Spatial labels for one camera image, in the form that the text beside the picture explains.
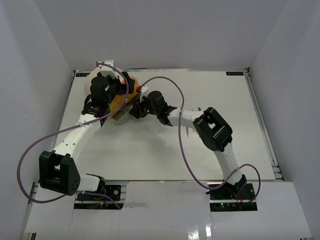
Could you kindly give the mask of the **peach top drawer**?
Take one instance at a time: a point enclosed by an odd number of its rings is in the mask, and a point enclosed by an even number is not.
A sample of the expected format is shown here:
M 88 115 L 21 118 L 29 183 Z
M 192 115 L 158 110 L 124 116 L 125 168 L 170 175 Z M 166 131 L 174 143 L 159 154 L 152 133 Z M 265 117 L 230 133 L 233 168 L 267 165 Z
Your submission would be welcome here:
M 127 82 L 129 86 L 134 86 L 136 84 L 136 80 L 137 80 L 136 78 L 130 77 L 130 76 L 119 78 L 119 81 L 122 85 L 126 85 L 126 82 Z

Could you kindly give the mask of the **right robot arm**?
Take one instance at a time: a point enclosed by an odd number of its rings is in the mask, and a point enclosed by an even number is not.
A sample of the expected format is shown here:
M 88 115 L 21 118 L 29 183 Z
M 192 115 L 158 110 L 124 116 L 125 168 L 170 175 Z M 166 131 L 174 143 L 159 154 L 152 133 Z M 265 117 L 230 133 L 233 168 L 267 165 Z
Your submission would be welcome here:
M 160 91 L 139 87 L 139 99 L 133 103 L 130 115 L 141 119 L 154 115 L 165 126 L 193 128 L 203 144 L 216 156 L 226 183 L 221 187 L 226 195 L 236 200 L 244 193 L 246 176 L 239 169 L 232 146 L 233 130 L 216 109 L 204 111 L 179 110 L 165 101 Z

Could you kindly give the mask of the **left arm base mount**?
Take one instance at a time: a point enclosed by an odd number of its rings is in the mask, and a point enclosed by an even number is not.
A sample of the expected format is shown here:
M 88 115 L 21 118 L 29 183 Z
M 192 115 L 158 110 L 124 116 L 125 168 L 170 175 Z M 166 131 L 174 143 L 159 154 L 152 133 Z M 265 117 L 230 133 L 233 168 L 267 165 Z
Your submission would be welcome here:
M 73 208 L 75 210 L 121 210 L 126 199 L 126 191 L 126 185 L 105 183 L 97 190 L 99 195 L 77 193 Z

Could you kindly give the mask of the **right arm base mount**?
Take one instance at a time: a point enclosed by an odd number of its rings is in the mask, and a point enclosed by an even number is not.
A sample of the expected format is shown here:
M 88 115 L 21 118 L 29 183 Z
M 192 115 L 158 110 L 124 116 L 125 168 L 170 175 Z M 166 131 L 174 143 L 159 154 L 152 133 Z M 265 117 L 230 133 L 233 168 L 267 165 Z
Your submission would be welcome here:
M 251 201 L 255 191 L 251 183 L 247 183 L 236 196 L 224 188 L 208 190 L 209 207 L 211 212 L 255 212 L 258 210 L 256 200 Z

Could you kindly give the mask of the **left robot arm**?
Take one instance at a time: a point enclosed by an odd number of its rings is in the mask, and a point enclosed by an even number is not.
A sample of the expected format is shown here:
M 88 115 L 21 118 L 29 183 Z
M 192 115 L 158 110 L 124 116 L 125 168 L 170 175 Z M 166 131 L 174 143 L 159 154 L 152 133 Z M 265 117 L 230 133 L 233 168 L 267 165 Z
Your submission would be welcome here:
M 105 196 L 106 187 L 102 178 L 93 174 L 79 174 L 77 160 L 91 137 L 105 123 L 107 114 L 132 99 L 137 80 L 122 72 L 126 82 L 119 77 L 103 76 L 98 72 L 90 81 L 89 92 L 77 124 L 64 140 L 52 151 L 43 151 L 39 156 L 39 184 L 41 188 L 72 196 L 76 192 L 88 192 L 94 199 Z

